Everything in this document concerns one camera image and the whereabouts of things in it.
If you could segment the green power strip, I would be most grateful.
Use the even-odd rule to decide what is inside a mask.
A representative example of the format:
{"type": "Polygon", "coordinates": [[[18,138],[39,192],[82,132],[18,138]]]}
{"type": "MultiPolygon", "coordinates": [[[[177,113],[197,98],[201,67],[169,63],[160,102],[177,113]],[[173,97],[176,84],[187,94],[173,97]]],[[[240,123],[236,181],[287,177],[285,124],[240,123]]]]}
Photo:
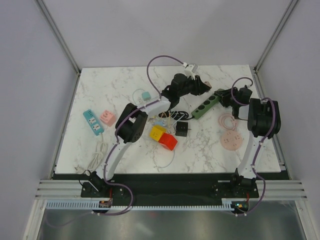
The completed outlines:
{"type": "Polygon", "coordinates": [[[200,119],[211,108],[213,108],[216,104],[218,104],[220,100],[221,98],[218,95],[212,94],[203,103],[201,103],[194,111],[191,112],[191,116],[196,120],[200,119]]]}

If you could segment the black cube adapter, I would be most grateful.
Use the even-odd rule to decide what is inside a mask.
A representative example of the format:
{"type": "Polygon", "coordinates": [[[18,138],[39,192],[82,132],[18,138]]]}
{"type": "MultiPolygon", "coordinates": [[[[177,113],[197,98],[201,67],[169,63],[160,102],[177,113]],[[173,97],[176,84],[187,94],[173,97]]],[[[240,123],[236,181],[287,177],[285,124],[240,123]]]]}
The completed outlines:
{"type": "Polygon", "coordinates": [[[186,121],[178,121],[175,125],[175,135],[178,137],[187,137],[189,131],[189,123],[186,121]]]}

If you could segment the white plug adapter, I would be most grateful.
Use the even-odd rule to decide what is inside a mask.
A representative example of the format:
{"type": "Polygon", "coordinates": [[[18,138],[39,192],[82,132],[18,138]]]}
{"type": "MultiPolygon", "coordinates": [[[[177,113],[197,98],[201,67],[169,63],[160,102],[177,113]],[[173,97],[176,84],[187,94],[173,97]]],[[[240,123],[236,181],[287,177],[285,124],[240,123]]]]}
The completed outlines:
{"type": "Polygon", "coordinates": [[[167,133],[168,134],[172,134],[172,135],[174,135],[175,134],[175,128],[174,127],[171,127],[171,128],[169,128],[168,130],[167,130],[167,133]]]}

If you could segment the blue plug adapter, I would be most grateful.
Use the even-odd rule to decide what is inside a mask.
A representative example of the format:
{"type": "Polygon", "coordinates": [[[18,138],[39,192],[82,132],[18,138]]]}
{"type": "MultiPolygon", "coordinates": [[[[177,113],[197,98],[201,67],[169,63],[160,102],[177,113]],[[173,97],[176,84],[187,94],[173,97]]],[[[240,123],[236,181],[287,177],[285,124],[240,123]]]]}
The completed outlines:
{"type": "Polygon", "coordinates": [[[155,125],[162,126],[162,127],[165,127],[165,126],[166,126],[166,123],[165,123],[164,121],[156,121],[154,124],[155,124],[155,125]]]}

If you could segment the teal plug adapter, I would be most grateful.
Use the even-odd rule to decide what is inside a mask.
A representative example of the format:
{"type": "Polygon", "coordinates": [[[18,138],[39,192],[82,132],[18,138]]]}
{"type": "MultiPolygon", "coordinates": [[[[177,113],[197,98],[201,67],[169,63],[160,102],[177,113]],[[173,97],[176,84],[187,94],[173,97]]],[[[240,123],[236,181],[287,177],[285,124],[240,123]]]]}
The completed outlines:
{"type": "Polygon", "coordinates": [[[141,94],[141,97],[142,97],[143,101],[149,101],[151,99],[151,95],[148,91],[144,91],[141,94]]]}

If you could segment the red cube socket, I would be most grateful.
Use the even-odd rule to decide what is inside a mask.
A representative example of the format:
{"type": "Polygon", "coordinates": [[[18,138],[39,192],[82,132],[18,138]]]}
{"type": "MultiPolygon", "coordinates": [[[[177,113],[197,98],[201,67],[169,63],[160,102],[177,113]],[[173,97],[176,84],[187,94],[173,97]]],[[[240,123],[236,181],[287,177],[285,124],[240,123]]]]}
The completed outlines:
{"type": "Polygon", "coordinates": [[[178,143],[178,140],[171,134],[163,133],[163,135],[158,140],[165,149],[173,151],[178,143]]]}

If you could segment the yellow cube plug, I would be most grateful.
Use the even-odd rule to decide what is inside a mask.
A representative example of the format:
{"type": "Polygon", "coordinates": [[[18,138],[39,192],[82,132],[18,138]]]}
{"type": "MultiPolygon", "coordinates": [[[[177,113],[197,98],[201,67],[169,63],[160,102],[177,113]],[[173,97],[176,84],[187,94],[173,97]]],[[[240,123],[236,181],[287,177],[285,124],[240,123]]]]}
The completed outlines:
{"type": "Polygon", "coordinates": [[[149,137],[153,140],[155,140],[156,142],[158,142],[160,140],[160,138],[162,137],[162,135],[164,133],[166,133],[166,129],[161,126],[161,125],[154,125],[149,133],[149,137]]]}

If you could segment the pink cube socket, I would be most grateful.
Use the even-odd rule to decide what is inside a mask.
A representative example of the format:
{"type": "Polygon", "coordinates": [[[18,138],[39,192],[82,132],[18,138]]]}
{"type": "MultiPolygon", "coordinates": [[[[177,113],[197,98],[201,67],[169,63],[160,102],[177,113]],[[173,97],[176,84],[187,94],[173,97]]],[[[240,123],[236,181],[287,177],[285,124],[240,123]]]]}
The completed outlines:
{"type": "Polygon", "coordinates": [[[116,116],[108,110],[104,110],[100,114],[99,119],[103,124],[107,125],[108,127],[111,127],[116,122],[116,116]]]}

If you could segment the teal power strip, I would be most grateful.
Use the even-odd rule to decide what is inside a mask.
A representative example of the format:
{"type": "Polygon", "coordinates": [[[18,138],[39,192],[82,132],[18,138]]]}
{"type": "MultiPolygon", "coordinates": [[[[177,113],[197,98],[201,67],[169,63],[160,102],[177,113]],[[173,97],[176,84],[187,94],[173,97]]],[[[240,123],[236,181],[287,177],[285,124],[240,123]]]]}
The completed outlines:
{"type": "Polygon", "coordinates": [[[83,116],[86,122],[89,124],[91,130],[96,136],[102,135],[104,132],[104,128],[102,127],[101,123],[99,122],[98,118],[94,114],[91,109],[84,111],[83,116]]]}

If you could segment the pink plug adapter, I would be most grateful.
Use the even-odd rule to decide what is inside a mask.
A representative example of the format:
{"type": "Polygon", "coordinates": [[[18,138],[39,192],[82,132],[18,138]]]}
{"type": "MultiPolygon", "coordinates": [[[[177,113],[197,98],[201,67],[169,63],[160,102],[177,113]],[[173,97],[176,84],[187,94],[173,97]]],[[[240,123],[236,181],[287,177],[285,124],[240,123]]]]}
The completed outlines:
{"type": "Polygon", "coordinates": [[[212,88],[211,84],[208,81],[205,81],[204,84],[208,86],[210,89],[212,88]]]}

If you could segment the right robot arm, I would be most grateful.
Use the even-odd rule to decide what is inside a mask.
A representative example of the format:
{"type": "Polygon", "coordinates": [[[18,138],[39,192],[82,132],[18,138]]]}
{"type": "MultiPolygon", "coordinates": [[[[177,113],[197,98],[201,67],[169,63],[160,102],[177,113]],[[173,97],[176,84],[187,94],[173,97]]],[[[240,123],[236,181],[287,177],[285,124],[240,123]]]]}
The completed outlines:
{"type": "Polygon", "coordinates": [[[219,89],[214,94],[219,97],[223,107],[232,107],[231,114],[235,119],[247,121],[248,144],[229,184],[230,193],[240,197],[257,179],[257,167],[261,161],[264,144],[280,131],[279,104],[269,98],[252,98],[252,91],[246,86],[240,89],[219,89]]]}

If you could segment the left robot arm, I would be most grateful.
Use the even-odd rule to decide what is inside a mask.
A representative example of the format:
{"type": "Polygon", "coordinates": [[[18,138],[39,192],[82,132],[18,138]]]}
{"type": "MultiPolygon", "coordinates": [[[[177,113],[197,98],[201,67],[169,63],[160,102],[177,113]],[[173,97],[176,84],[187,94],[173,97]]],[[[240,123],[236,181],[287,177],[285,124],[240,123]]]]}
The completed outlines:
{"type": "Polygon", "coordinates": [[[97,176],[105,181],[113,178],[125,152],[142,136],[149,118],[173,109],[185,95],[200,96],[209,92],[211,88],[211,85],[203,82],[199,75],[191,77],[177,73],[156,100],[141,106],[127,104],[115,125],[115,142],[105,160],[96,169],[97,176]]]}

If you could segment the pink round socket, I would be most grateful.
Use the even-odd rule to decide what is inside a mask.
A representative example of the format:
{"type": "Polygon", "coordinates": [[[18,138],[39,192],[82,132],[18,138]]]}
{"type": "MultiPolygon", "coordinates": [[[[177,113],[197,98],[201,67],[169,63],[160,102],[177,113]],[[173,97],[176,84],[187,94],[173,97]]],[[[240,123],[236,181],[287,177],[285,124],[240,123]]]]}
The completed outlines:
{"type": "Polygon", "coordinates": [[[221,136],[220,143],[224,149],[236,151],[243,145],[243,138],[239,132],[228,130],[221,136]]]}

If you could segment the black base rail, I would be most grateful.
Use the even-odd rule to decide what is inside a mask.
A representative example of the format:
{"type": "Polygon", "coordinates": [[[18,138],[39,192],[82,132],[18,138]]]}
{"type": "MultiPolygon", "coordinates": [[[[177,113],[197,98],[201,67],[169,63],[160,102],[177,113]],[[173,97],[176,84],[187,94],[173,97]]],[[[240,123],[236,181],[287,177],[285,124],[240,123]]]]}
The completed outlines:
{"type": "Polygon", "coordinates": [[[81,197],[110,197],[114,207],[211,206],[259,197],[255,183],[241,186],[231,173],[116,173],[107,183],[95,173],[54,174],[53,179],[77,180],[81,197]]]}

